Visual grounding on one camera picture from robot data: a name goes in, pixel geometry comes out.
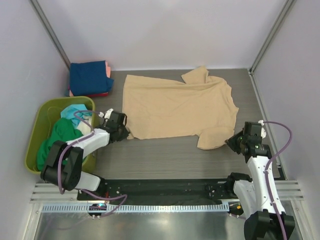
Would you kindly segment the beige t shirt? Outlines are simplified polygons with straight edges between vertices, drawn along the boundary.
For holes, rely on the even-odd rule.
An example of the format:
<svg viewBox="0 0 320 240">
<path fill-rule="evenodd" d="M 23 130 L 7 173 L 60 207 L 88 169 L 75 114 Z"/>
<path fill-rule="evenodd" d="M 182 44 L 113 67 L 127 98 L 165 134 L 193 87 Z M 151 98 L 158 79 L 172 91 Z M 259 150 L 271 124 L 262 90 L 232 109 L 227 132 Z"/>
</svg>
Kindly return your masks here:
<svg viewBox="0 0 320 240">
<path fill-rule="evenodd" d="M 126 76 L 122 111 L 128 139 L 198 136 L 197 148 L 211 150 L 234 135 L 239 109 L 226 80 L 204 66 L 181 78 Z"/>
</svg>

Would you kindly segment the olive green plastic bin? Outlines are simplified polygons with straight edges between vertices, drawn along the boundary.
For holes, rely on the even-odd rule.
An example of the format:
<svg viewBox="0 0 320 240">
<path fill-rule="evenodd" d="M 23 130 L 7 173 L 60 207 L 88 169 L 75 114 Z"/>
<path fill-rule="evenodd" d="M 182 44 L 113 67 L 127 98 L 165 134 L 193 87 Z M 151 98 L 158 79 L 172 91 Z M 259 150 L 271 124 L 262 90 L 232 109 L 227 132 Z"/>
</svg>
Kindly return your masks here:
<svg viewBox="0 0 320 240">
<path fill-rule="evenodd" d="M 72 104 L 84 104 L 92 111 L 96 109 L 94 101 L 87 96 L 54 98 L 39 107 L 24 159 L 24 165 L 30 173 L 40 175 L 36 161 L 37 152 L 41 144 L 51 135 L 54 124 L 61 117 L 61 111 Z"/>
</svg>

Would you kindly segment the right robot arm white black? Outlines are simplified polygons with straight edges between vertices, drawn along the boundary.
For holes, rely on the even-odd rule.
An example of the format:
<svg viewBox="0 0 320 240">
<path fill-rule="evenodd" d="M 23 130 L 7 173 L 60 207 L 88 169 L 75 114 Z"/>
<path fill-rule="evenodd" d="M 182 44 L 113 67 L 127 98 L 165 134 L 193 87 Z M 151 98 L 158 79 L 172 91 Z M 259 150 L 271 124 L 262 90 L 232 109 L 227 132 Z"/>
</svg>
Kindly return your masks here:
<svg viewBox="0 0 320 240">
<path fill-rule="evenodd" d="M 263 144 L 265 121 L 245 122 L 243 129 L 225 143 L 243 155 L 250 175 L 231 173 L 225 192 L 238 198 L 245 216 L 244 237 L 258 240 L 288 240 L 295 229 L 294 217 L 288 215 L 281 203 L 273 175 L 272 163 L 277 157 Z"/>
</svg>

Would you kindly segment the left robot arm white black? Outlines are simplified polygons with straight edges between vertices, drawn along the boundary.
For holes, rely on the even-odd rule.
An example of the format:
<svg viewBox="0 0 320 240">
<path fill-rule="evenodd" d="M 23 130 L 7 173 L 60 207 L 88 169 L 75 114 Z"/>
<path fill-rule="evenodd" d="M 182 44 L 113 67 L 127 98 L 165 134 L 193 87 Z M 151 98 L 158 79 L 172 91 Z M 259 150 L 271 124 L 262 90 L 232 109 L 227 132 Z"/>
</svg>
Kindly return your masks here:
<svg viewBox="0 0 320 240">
<path fill-rule="evenodd" d="M 86 190 L 95 200 L 106 194 L 104 179 L 84 172 L 83 159 L 96 150 L 126 139 L 130 132 L 126 128 L 127 115 L 112 108 L 100 112 L 102 125 L 91 128 L 90 133 L 71 141 L 57 140 L 53 143 L 40 177 L 45 182 L 65 191 Z"/>
</svg>

